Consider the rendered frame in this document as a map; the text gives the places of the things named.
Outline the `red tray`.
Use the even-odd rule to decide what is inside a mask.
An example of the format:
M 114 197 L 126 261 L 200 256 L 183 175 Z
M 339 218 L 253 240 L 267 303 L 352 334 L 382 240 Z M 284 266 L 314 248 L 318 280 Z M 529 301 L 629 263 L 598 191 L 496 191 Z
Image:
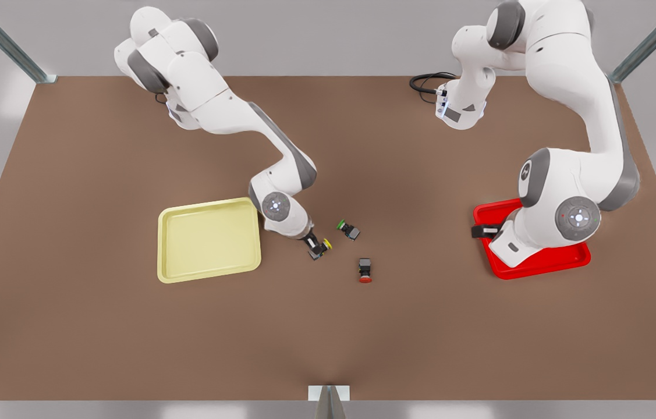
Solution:
M 480 204 L 474 207 L 474 225 L 501 225 L 505 218 L 514 210 L 521 208 L 517 198 L 508 201 Z M 509 267 L 496 257 L 490 250 L 492 239 L 479 239 L 484 247 L 488 265 L 500 279 L 517 279 L 536 274 L 580 268 L 591 262 L 591 253 L 586 242 L 560 248 L 546 248 L 532 257 L 527 258 L 516 267 Z

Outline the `yellow tray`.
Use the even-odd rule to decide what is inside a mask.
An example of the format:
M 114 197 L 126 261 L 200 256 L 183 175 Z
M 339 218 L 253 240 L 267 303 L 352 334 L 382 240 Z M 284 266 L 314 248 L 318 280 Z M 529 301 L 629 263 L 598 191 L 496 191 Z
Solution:
M 258 212 L 248 198 L 172 207 L 158 216 L 162 283 L 248 272 L 260 263 Z

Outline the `silver frame post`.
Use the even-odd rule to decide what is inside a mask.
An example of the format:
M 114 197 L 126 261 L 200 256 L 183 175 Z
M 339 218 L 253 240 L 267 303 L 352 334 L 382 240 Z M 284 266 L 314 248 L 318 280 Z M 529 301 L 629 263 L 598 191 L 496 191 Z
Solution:
M 317 401 L 314 419 L 347 419 L 344 401 L 350 400 L 349 385 L 309 385 L 307 400 Z
M 56 83 L 55 74 L 45 73 L 0 27 L 0 50 L 35 83 Z
M 656 50 L 656 27 L 609 74 L 612 84 L 621 84 Z

